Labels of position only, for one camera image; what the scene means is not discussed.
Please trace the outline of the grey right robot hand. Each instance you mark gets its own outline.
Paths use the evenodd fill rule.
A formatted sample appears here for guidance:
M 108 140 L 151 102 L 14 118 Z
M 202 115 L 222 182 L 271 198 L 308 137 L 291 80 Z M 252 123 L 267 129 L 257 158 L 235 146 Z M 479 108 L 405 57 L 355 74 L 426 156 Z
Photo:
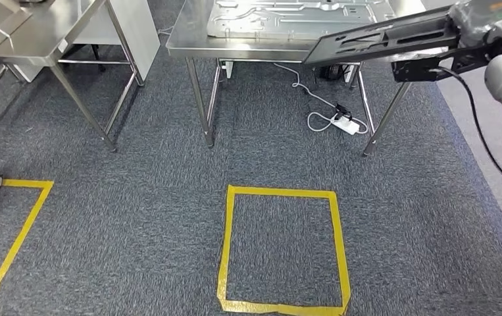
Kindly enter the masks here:
M 474 47 L 502 20 L 502 0 L 458 1 L 447 15 L 459 31 L 459 47 Z

